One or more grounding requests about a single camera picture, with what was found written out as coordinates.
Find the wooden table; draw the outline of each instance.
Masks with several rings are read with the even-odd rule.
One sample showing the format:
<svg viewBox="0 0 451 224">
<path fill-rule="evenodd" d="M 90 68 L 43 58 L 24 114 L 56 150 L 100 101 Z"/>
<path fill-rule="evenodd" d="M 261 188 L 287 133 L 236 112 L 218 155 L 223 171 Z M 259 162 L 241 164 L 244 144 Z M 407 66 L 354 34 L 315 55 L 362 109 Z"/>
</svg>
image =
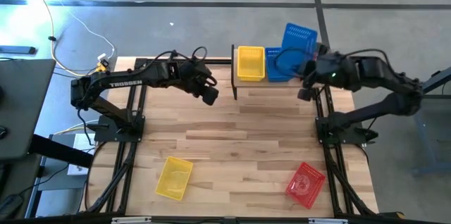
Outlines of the wooden table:
<svg viewBox="0 0 451 224">
<path fill-rule="evenodd" d="M 116 70 L 132 68 L 135 59 L 119 57 Z M 231 91 L 230 65 L 209 68 L 218 80 L 219 97 L 213 106 L 173 87 L 147 91 L 146 124 L 135 159 L 127 214 L 333 216 L 327 181 L 310 210 L 284 193 L 301 162 L 326 174 L 323 149 L 314 132 L 314 102 L 297 99 L 298 88 L 246 87 L 240 88 L 236 101 Z M 128 88 L 112 89 L 108 100 L 125 108 L 128 92 Z M 332 95 L 335 110 L 354 109 L 350 92 L 332 89 Z M 94 161 L 89 180 L 90 204 L 111 179 L 117 147 L 117 143 L 106 144 Z M 353 145 L 344 145 L 343 155 L 350 184 L 377 212 L 365 155 Z M 154 192 L 168 156 L 194 163 L 182 201 Z M 338 194 L 344 209 L 340 186 Z"/>
</svg>

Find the floor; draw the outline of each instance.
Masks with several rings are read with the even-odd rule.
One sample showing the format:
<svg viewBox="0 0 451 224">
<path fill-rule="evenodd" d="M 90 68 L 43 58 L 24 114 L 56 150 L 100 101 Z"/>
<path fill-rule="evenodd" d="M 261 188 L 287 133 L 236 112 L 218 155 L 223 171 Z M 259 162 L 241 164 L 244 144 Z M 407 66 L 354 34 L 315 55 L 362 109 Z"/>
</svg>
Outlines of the floor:
<svg viewBox="0 0 451 224">
<path fill-rule="evenodd" d="M 84 0 L 84 5 L 91 1 Z M 318 30 L 320 41 L 328 42 L 333 49 L 383 49 L 395 70 L 420 80 L 446 69 L 451 62 L 447 48 L 451 0 L 95 1 L 101 3 L 61 6 L 56 2 L 51 6 L 58 38 L 56 55 L 72 69 L 92 68 L 96 57 L 109 54 L 111 49 L 104 40 L 89 34 L 68 11 L 113 42 L 117 56 L 149 56 L 169 49 L 189 54 L 200 45 L 209 48 L 210 56 L 227 56 L 231 44 L 280 45 L 285 24 L 293 22 Z M 28 5 L 11 5 L 14 3 L 0 0 L 1 43 L 35 46 L 39 51 L 33 58 L 49 58 L 50 24 L 44 7 L 39 0 L 29 0 Z M 69 104 L 69 81 L 53 76 L 36 133 L 48 135 L 79 123 Z M 445 88 L 445 93 L 449 92 L 451 85 Z M 362 107 L 386 94 L 380 89 L 363 89 L 354 94 L 354 102 Z M 434 112 L 445 111 L 436 108 Z M 83 116 L 88 120 L 97 117 L 91 111 Z M 446 114 L 433 116 L 431 123 L 443 116 Z M 451 174 L 420 178 L 411 174 L 412 168 L 425 164 L 413 119 L 386 116 L 373 128 L 380 136 L 367 151 L 379 210 L 449 222 Z M 75 192 L 47 196 L 49 200 L 38 210 L 42 216 L 76 210 L 68 207 L 55 211 L 51 202 L 80 200 Z"/>
</svg>

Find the blue basket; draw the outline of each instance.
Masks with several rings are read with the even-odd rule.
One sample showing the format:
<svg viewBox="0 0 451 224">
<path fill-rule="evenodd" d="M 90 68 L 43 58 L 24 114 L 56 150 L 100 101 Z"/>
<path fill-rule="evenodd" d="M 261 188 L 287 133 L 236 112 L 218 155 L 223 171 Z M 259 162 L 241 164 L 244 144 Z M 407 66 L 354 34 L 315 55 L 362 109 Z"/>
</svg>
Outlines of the blue basket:
<svg viewBox="0 0 451 224">
<path fill-rule="evenodd" d="M 268 73 L 268 81 L 270 82 L 287 82 L 292 77 L 281 74 L 276 68 L 276 56 L 280 52 L 280 47 L 266 47 L 266 72 Z"/>
<path fill-rule="evenodd" d="M 318 33 L 315 30 L 288 23 L 283 34 L 281 49 L 281 51 L 287 51 L 280 55 L 278 67 L 281 70 L 296 72 L 303 62 L 313 60 L 317 36 Z"/>
</svg>

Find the gray floor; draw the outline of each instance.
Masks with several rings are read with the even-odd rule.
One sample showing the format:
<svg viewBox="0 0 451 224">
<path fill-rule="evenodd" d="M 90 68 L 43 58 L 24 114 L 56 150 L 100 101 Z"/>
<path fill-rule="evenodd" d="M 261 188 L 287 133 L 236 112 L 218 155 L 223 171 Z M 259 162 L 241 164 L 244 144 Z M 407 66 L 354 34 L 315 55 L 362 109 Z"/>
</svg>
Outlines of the gray floor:
<svg viewBox="0 0 451 224">
<path fill-rule="evenodd" d="M 287 2 L 314 3 L 314 0 L 105 0 L 105 1 L 197 1 L 197 2 Z M 450 4 L 451 0 L 322 0 L 328 4 Z M 287 22 L 319 29 L 315 8 L 163 8 L 163 7 L 62 7 L 52 6 L 56 55 L 70 68 L 92 68 L 96 57 L 109 53 L 108 44 L 87 33 L 72 19 L 70 10 L 95 32 L 107 36 L 118 56 L 148 56 L 168 49 L 189 54 L 205 45 L 210 56 L 227 56 L 230 44 L 276 46 Z M 325 9 L 328 38 L 334 49 L 352 51 L 379 48 L 387 51 L 397 71 L 427 80 L 437 70 L 451 66 L 448 42 L 451 39 L 450 10 L 352 10 Z M 36 58 L 48 58 L 50 25 L 38 1 L 28 6 L 0 6 L 2 44 L 33 45 Z M 69 104 L 70 79 L 53 76 L 36 133 L 48 135 L 79 123 Z M 445 88 L 451 92 L 451 86 Z M 363 89 L 354 94 L 356 107 L 381 100 L 380 89 Z M 442 108 L 431 109 L 446 118 Z M 95 119 L 93 112 L 84 114 Z M 380 211 L 402 211 L 408 218 L 449 222 L 451 175 L 415 178 L 412 168 L 425 164 L 412 118 L 386 116 L 373 127 L 380 133 L 369 146 L 371 176 Z M 56 199 L 79 200 L 76 193 L 53 192 Z M 41 207 L 40 215 L 67 213 Z"/>
</svg>

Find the logo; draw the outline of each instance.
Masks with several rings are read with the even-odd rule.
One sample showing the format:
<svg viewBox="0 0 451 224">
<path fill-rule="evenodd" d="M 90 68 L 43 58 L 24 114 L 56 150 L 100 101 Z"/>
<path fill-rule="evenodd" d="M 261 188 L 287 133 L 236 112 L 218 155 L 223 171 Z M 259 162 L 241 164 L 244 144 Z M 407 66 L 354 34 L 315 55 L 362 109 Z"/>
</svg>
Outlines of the logo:
<svg viewBox="0 0 451 224">
<path fill-rule="evenodd" d="M 127 81 L 127 82 L 110 83 L 111 87 L 127 87 L 127 86 L 135 86 L 135 85 L 142 85 L 142 80 L 131 80 L 131 81 Z"/>
</svg>

